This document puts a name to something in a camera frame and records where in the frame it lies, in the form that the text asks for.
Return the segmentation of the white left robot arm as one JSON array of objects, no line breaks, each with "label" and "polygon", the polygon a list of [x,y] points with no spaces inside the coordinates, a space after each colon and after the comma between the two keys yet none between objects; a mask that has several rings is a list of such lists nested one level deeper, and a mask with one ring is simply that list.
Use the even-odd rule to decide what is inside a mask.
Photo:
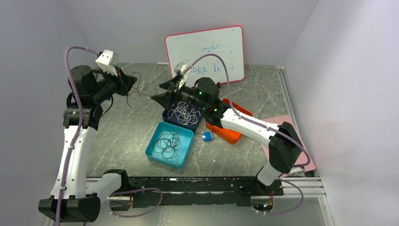
[{"label": "white left robot arm", "polygon": [[126,75],[119,67],[116,75],[79,65],[71,69],[77,96],[70,93],[64,111],[64,150],[60,169],[50,197],[41,199],[40,213],[53,221],[94,222],[99,215],[102,202],[111,193],[126,195],[130,182],[124,169],[109,169],[96,186],[86,185],[86,172],[91,146],[98,132],[103,115],[101,104],[113,100],[113,95],[127,96],[137,82],[135,76]]}]

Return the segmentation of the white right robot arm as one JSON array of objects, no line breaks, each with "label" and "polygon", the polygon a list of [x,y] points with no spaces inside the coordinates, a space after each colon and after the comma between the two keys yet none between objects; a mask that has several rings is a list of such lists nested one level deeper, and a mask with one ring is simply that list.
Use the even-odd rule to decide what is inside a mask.
[{"label": "white right robot arm", "polygon": [[267,194],[272,183],[282,174],[288,174],[304,152],[292,124],[270,123],[256,119],[238,111],[232,103],[226,104],[219,99],[220,86],[208,78],[198,79],[193,87],[186,86],[183,79],[176,76],[159,85],[165,92],[151,96],[165,109],[177,102],[185,102],[203,111],[203,117],[210,125],[241,133],[269,150],[269,159],[259,170],[254,182],[254,190]]}]

